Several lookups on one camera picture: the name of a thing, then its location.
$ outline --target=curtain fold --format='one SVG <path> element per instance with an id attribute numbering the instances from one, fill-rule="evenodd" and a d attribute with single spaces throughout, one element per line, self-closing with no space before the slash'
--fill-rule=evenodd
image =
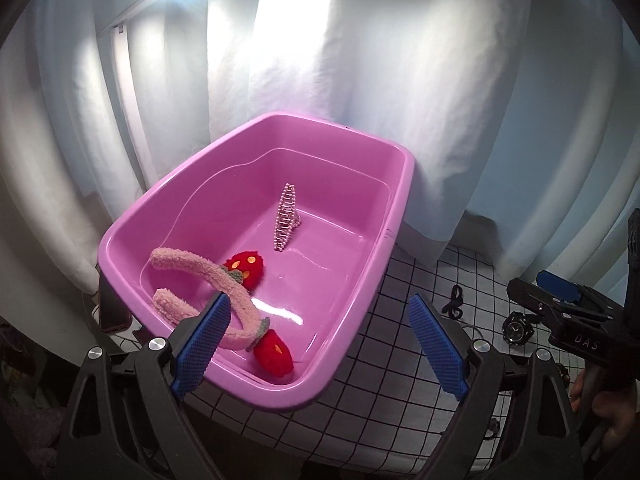
<path id="1" fill-rule="evenodd" d="M 162 178 L 210 142 L 207 0 L 161 0 L 127 32 L 140 117 Z"/>
<path id="2" fill-rule="evenodd" d="M 626 201 L 609 233 L 607 233 L 591 258 L 575 274 L 574 280 L 576 283 L 594 285 L 600 292 L 606 294 L 613 286 L 613 283 L 627 273 L 627 221 L 634 209 L 638 207 L 640 207 L 640 179 L 636 181 L 629 199 Z M 605 276 L 607 276 L 607 279 L 603 282 L 602 280 Z"/>
<path id="3" fill-rule="evenodd" d="M 336 120 L 348 0 L 259 0 L 249 59 L 248 113 L 292 110 Z"/>
<path id="4" fill-rule="evenodd" d="M 74 184 L 47 113 L 33 37 L 34 6 L 27 6 L 0 50 L 0 173 L 52 261 L 78 288 L 93 294 L 101 222 L 92 221 L 92 197 L 85 199 Z"/>
<path id="5" fill-rule="evenodd" d="M 93 0 L 41 0 L 44 14 L 38 56 L 49 76 L 44 95 L 55 98 L 47 109 L 66 109 L 54 130 L 72 146 L 66 157 L 82 173 L 82 191 L 98 192 L 112 219 L 142 195 L 116 126 L 104 81 L 94 19 Z"/>
<path id="6" fill-rule="evenodd" d="M 486 256 L 505 280 L 545 250 L 583 189 L 621 53 L 622 19 L 610 0 L 532 0 L 513 94 L 467 207 L 485 220 L 480 237 L 493 241 Z"/>
<path id="7" fill-rule="evenodd" d="M 571 210 L 527 269 L 527 276 L 549 268 L 572 279 L 595 254 L 625 208 L 640 178 L 639 95 L 640 47 L 625 25 L 623 57 L 602 146 Z"/>
<path id="8" fill-rule="evenodd" d="M 207 89 L 210 140 L 249 118 L 249 60 L 259 0 L 209 0 Z"/>
<path id="9" fill-rule="evenodd" d="M 112 88 L 115 89 L 114 94 L 117 95 L 119 101 L 114 103 L 114 112 L 116 111 L 116 106 L 120 104 L 122 110 L 120 127 L 123 127 L 129 133 L 131 147 L 134 152 L 134 159 L 137 160 L 139 164 L 142 179 L 148 189 L 159 179 L 158 171 L 156 170 L 151 151 L 149 150 L 149 143 L 145 128 L 142 124 L 140 108 L 138 106 L 122 106 L 123 103 L 132 100 L 136 93 L 135 85 L 133 84 L 133 73 L 131 71 L 131 61 L 129 56 L 129 35 L 127 25 L 121 24 L 118 27 L 114 27 L 111 30 L 111 33 L 107 35 L 106 40 L 109 41 L 111 47 L 108 57 L 113 61 L 114 83 Z"/>
<path id="10" fill-rule="evenodd" d="M 491 153 L 513 89 L 529 5 L 361 1 L 347 122 L 415 155 L 405 221 L 427 240 L 423 250 L 431 257 L 423 258 L 425 264 L 434 264 L 450 240 Z"/>

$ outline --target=human hand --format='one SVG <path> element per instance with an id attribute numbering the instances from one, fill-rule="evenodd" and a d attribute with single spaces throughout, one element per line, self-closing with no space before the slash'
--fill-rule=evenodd
<path id="1" fill-rule="evenodd" d="M 571 408 L 577 413 L 580 408 L 580 398 L 584 386 L 584 370 L 575 380 L 569 392 Z M 626 437 L 636 421 L 638 408 L 638 388 L 634 381 L 632 386 L 619 392 L 600 392 L 593 399 L 591 411 L 596 416 L 607 420 L 611 426 L 602 439 L 602 449 L 615 449 Z"/>

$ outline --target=white tiled surface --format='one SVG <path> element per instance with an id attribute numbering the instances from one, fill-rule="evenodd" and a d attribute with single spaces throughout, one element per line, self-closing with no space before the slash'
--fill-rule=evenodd
<path id="1" fill-rule="evenodd" d="M 481 256 L 450 246 L 436 268 L 427 269 L 396 247 L 360 333 L 333 383 L 311 406 L 287 414 L 259 412 L 208 383 L 186 400 L 248 438 L 303 458 L 361 471 L 417 472 L 457 402 L 440 389 L 408 325 L 405 305 L 420 292 L 441 308 L 456 282 L 463 287 L 462 319 L 476 325 L 498 350 L 528 355 L 537 346 L 548 348 L 548 330 L 542 325 L 524 349 L 503 341 L 505 317 L 523 309 L 509 302 L 506 284 Z M 131 330 L 135 328 L 114 336 L 116 342 L 136 346 Z M 569 367 L 574 380 L 583 362 L 566 352 L 550 351 Z M 501 394 L 494 410 L 502 427 L 509 401 Z M 497 440 L 482 445 L 474 468 L 488 466 L 496 445 Z"/>

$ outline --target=smartphone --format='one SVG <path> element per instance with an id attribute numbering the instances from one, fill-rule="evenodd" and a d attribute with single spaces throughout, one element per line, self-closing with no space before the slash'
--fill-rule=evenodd
<path id="1" fill-rule="evenodd" d="M 107 334 L 122 332 L 131 326 L 131 311 L 113 290 L 111 284 L 100 273 L 98 288 L 98 324 Z"/>

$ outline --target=red strawberry plush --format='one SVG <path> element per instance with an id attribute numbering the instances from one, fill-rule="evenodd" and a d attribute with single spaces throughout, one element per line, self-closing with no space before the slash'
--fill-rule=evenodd
<path id="1" fill-rule="evenodd" d="M 254 355 L 262 368 L 276 377 L 284 377 L 293 371 L 293 359 L 287 346 L 270 328 L 254 347 Z"/>
<path id="2" fill-rule="evenodd" d="M 264 273 L 264 262 L 258 251 L 234 254 L 225 262 L 225 267 L 242 272 L 242 286 L 249 291 L 254 290 Z"/>

